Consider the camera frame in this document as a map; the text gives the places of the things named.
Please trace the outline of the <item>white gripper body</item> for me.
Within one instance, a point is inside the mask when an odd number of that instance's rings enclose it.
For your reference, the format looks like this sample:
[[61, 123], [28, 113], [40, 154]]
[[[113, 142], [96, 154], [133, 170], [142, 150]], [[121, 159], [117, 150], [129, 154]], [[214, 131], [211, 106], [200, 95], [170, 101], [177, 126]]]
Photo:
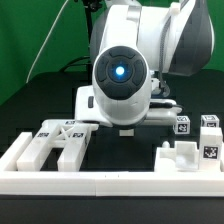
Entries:
[[140, 111], [137, 103], [118, 104], [109, 101], [109, 113], [103, 111], [96, 100], [92, 86], [79, 87], [75, 103], [75, 120], [102, 126], [174, 125], [182, 107], [171, 99], [152, 99], [149, 106]]

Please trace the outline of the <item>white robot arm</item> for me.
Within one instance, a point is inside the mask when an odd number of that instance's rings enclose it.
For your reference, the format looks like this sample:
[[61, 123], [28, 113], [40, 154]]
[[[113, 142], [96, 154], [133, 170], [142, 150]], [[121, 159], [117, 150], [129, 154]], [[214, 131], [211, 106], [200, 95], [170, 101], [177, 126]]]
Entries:
[[206, 0], [169, 7], [105, 0], [90, 41], [92, 84], [77, 90], [75, 120], [130, 129], [173, 125], [182, 108], [168, 98], [165, 74], [191, 76], [214, 49]]

